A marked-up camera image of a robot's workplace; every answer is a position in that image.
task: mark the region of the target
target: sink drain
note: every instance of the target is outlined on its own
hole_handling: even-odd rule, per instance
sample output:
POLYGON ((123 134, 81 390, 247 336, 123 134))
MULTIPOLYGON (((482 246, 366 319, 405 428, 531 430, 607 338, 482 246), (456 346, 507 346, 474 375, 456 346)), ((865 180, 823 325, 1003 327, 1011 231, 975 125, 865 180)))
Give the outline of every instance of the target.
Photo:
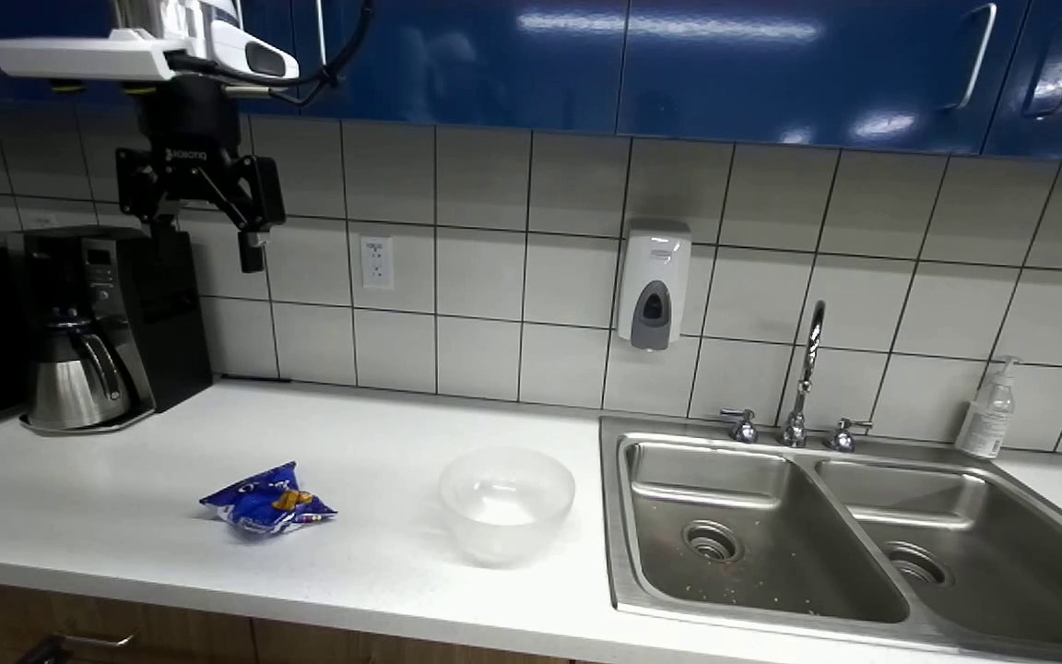
POLYGON ((736 562, 746 552, 736 536, 718 521, 693 521, 687 526, 687 545, 708 562, 736 562))
POLYGON ((895 542, 895 545, 884 551, 884 558, 912 582, 949 587, 949 571, 918 542, 895 542))

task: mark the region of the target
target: stainless steel sink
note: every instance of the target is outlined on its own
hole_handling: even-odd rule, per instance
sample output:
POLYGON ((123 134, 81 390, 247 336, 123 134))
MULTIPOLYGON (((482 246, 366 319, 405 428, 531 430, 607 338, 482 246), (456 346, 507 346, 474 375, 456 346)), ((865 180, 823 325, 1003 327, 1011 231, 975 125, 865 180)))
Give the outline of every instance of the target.
POLYGON ((912 590, 966 631, 1062 643, 1062 524, 988 473, 820 460, 912 590))
POLYGON ((602 428, 619 610, 1062 660, 1062 512, 999 469, 602 428))

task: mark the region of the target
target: candy wrapper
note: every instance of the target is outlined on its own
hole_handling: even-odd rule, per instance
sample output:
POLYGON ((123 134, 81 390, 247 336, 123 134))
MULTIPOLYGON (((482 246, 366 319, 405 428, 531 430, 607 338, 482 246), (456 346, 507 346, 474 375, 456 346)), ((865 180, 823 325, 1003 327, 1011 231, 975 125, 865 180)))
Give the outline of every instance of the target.
POLYGON ((198 504, 251 536, 281 536, 295 524, 319 524, 337 516, 337 508, 300 487, 295 460, 222 487, 198 497, 198 504))

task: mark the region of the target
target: coffee maker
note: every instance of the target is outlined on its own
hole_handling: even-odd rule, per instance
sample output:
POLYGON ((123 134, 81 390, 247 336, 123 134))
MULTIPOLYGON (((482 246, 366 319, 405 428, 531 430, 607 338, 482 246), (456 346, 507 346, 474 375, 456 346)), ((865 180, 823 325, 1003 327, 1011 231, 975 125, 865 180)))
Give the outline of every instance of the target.
POLYGON ((185 231, 27 231, 38 375, 27 423, 119 430, 209 384, 196 262, 185 231))

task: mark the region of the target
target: electrical outlet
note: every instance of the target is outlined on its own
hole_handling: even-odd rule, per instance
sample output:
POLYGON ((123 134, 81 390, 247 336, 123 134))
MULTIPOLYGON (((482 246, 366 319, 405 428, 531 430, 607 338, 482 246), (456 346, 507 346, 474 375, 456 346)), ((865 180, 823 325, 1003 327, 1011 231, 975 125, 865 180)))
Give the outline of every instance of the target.
POLYGON ((359 241, 359 269, 366 293, 396 293, 396 241, 391 237, 362 237, 359 241))

